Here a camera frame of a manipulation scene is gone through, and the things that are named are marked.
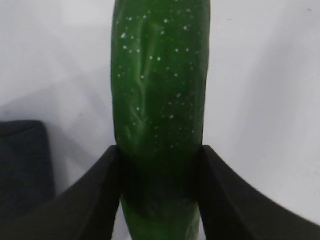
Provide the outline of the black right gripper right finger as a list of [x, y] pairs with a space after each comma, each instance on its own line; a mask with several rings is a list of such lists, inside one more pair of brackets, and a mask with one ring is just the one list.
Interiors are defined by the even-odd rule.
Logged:
[[318, 240], [320, 226], [263, 195], [208, 145], [201, 150], [198, 204], [207, 240]]

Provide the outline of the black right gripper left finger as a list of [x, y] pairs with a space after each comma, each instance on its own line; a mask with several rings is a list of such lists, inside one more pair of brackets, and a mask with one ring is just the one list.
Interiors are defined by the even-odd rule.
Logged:
[[1, 226], [2, 240], [110, 240], [120, 201], [119, 151], [110, 146], [56, 199]]

